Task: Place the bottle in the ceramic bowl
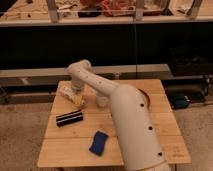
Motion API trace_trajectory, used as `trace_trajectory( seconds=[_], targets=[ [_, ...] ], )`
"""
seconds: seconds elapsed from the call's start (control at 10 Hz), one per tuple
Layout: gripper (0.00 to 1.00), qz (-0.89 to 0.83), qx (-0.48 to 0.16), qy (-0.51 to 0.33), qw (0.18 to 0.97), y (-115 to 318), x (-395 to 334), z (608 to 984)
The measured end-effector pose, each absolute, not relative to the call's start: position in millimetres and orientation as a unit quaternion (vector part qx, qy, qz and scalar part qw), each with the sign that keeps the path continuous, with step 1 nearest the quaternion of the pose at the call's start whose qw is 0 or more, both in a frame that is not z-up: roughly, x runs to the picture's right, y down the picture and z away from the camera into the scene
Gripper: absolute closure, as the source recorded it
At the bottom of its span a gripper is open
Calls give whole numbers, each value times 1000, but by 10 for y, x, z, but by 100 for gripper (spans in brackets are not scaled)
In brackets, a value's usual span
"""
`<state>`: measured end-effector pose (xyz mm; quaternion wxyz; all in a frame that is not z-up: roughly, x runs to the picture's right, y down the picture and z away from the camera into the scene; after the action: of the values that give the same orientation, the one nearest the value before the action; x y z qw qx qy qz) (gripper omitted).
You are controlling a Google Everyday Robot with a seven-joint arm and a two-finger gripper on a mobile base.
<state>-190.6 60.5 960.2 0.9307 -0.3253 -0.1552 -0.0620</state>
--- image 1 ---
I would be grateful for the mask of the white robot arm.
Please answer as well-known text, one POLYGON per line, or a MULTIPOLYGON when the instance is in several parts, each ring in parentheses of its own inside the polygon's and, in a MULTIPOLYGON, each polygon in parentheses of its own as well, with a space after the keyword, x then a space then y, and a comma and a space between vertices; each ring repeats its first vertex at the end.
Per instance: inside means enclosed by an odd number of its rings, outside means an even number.
POLYGON ((120 84, 91 72, 88 60, 68 66, 72 89, 85 84, 109 98, 109 108, 127 171, 171 171, 151 121, 146 96, 130 84, 120 84))

